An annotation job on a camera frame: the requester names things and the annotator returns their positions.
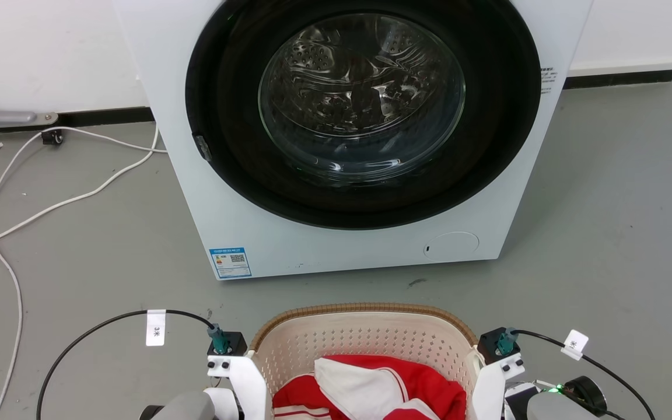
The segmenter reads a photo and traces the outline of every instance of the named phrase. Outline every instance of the cable label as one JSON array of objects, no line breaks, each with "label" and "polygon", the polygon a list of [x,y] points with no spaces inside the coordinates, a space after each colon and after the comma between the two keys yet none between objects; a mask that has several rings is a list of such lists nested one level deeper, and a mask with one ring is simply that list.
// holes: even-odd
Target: cable label
[{"label": "cable label", "polygon": [[565,346],[562,348],[562,353],[570,356],[572,359],[579,361],[582,358],[582,351],[585,350],[587,340],[589,340],[586,335],[583,333],[572,330],[567,339],[565,340]]},{"label": "cable label", "polygon": [[165,309],[147,311],[147,346],[165,344]]}]

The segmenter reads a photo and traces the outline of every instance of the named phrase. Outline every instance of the front-loading washing machine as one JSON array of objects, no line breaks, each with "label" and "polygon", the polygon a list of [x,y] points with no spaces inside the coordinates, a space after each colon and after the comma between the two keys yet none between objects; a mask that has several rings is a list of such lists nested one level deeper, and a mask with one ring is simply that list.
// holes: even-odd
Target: front-loading washing machine
[{"label": "front-loading washing machine", "polygon": [[499,256],[592,0],[114,0],[217,279]]}]

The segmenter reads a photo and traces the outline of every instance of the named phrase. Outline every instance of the white wall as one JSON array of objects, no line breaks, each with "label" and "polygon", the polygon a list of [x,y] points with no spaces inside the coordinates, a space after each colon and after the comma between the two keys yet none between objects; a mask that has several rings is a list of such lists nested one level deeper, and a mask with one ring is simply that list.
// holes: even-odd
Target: white wall
[{"label": "white wall", "polygon": [[594,0],[570,75],[672,69],[672,0]]},{"label": "white wall", "polygon": [[[672,69],[672,0],[595,0],[572,69]],[[110,0],[0,0],[0,109],[146,105]]]},{"label": "white wall", "polygon": [[110,0],[0,0],[0,109],[147,106],[136,77]]}]

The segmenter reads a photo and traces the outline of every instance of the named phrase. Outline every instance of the red and white garment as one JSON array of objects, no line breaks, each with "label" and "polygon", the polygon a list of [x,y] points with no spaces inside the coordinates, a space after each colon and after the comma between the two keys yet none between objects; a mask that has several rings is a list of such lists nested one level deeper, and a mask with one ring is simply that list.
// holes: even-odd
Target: red and white garment
[{"label": "red and white garment", "polygon": [[387,356],[326,356],[273,398],[275,420],[464,420],[466,393],[435,369]]}]

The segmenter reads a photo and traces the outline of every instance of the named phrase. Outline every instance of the gray floor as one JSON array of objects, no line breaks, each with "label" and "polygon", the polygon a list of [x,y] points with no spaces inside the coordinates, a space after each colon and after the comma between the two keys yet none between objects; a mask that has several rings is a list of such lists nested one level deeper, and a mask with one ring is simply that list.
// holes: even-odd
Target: gray floor
[{"label": "gray floor", "polygon": [[[153,127],[93,130],[149,145]],[[0,173],[28,137],[0,135]],[[78,135],[61,149],[33,146],[0,194],[0,232],[141,155]],[[0,244],[27,310],[2,419],[32,418],[54,358],[115,314],[187,309],[250,339],[296,306],[369,300],[439,306],[477,333],[514,325],[563,338],[576,328],[590,335],[590,356],[640,390],[658,418],[672,418],[672,83],[563,94],[497,261],[219,283],[164,156]],[[410,287],[416,279],[427,281]],[[51,381],[44,418],[136,418],[208,383],[203,329],[171,317],[166,345],[146,348],[143,324],[122,321],[75,348]],[[15,327],[0,263],[0,386]],[[591,375],[614,412],[646,418],[606,375],[547,343],[521,344],[533,377]]]}]

